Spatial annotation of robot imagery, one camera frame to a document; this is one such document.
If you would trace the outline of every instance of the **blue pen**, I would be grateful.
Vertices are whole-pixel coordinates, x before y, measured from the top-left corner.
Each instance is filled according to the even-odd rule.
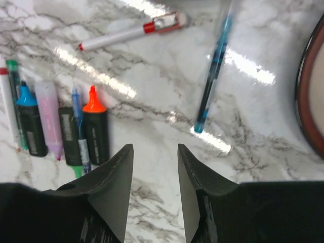
[[[209,107],[214,97],[216,80],[218,78],[219,70],[221,68],[224,54],[227,47],[228,35],[232,27],[234,12],[236,9],[236,4],[238,0],[232,0],[226,17],[222,23],[220,29],[220,36],[217,41],[217,46],[214,51],[212,58],[212,64],[209,69],[209,74],[204,90],[204,94],[201,99],[200,108],[198,112],[198,117],[194,125],[194,131],[197,133],[202,133],[204,130],[205,121],[207,119]]]
[[[78,143],[80,147],[82,165],[84,167],[85,173],[91,171],[91,164],[89,158],[89,151],[87,140],[83,131],[83,112],[82,103],[80,95],[78,94],[77,88],[74,86],[72,90],[72,103],[73,103],[73,113],[78,127]]]

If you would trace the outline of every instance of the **translucent pink highlighter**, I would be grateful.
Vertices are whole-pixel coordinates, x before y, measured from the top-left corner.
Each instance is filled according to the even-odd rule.
[[[59,120],[59,101],[52,81],[36,82],[35,94],[45,143],[57,160],[61,160],[63,141]]]

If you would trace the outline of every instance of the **black marker body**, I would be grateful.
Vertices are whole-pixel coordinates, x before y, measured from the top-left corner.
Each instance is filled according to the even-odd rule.
[[[82,166],[73,108],[59,108],[59,117],[66,164],[69,166]]]
[[[108,112],[84,112],[90,161],[100,166],[109,160]]]
[[[29,153],[44,157],[48,153],[37,106],[18,105],[23,134],[27,140]]]

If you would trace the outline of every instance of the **marble countertop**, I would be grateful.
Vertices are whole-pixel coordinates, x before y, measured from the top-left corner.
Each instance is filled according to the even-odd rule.
[[[216,42],[219,5],[219,0],[0,3],[0,53],[19,60],[28,84],[53,79],[63,103],[69,103],[73,82],[86,94],[96,84],[110,108],[112,154],[134,144],[125,242],[185,242],[178,143],[235,182],[324,179],[324,163],[307,145],[294,114],[300,57],[324,2],[241,1],[206,130],[196,134],[192,125]],[[188,13],[188,28],[77,50],[84,39],[173,9]],[[74,179],[73,170],[52,154],[15,152],[2,102],[0,131],[0,182],[46,190]]]

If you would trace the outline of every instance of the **white label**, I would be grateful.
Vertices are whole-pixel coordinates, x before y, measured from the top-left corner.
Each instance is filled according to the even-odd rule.
[[[87,165],[90,162],[89,153],[88,153],[88,146],[86,139],[78,140],[80,153],[81,153],[81,160],[83,165]]]
[[[70,126],[70,115],[69,114],[63,114],[63,131],[66,141],[73,141],[72,138],[72,130]]]
[[[27,139],[29,141],[29,148],[33,154],[37,154],[35,134],[31,131],[27,131]]]

